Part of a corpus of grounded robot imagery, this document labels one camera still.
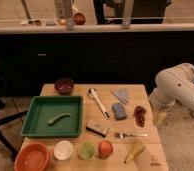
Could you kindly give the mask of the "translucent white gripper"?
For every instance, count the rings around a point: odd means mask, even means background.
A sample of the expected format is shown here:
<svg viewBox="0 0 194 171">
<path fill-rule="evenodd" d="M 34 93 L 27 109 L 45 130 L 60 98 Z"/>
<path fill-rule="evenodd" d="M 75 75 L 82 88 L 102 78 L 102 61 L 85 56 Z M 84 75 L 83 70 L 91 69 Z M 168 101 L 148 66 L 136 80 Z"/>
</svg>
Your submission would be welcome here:
<svg viewBox="0 0 194 171">
<path fill-rule="evenodd" d="M 153 125 L 160 125 L 167 116 L 167 106 L 160 103 L 151 103 L 153 112 Z"/>
</svg>

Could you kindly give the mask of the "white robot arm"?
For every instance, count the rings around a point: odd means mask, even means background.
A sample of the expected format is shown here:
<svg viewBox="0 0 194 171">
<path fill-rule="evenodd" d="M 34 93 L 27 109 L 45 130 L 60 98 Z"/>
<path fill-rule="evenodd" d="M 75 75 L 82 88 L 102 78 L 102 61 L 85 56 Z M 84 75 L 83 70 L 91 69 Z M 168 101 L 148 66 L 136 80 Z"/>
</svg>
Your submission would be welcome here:
<svg viewBox="0 0 194 171">
<path fill-rule="evenodd" d="M 194 65 L 182 63 L 164 69 L 157 73 L 155 83 L 149 95 L 155 126 L 164 121 L 176 101 L 191 109 L 194 116 Z"/>
</svg>

